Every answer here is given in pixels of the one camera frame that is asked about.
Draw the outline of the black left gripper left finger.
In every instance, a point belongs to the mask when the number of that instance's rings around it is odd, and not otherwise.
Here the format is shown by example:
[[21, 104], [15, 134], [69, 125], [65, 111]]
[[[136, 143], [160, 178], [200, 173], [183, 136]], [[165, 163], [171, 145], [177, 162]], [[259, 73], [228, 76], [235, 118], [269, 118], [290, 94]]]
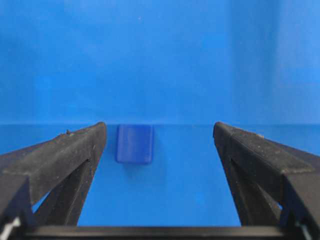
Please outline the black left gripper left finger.
[[75, 226], [107, 142], [98, 122], [2, 154], [0, 222]]

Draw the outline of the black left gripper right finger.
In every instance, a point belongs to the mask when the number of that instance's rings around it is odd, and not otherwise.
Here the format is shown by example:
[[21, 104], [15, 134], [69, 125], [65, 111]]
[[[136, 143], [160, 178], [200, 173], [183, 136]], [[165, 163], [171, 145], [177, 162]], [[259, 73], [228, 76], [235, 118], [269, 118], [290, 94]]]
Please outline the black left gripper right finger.
[[319, 227], [319, 156], [223, 122], [213, 140], [243, 226]]

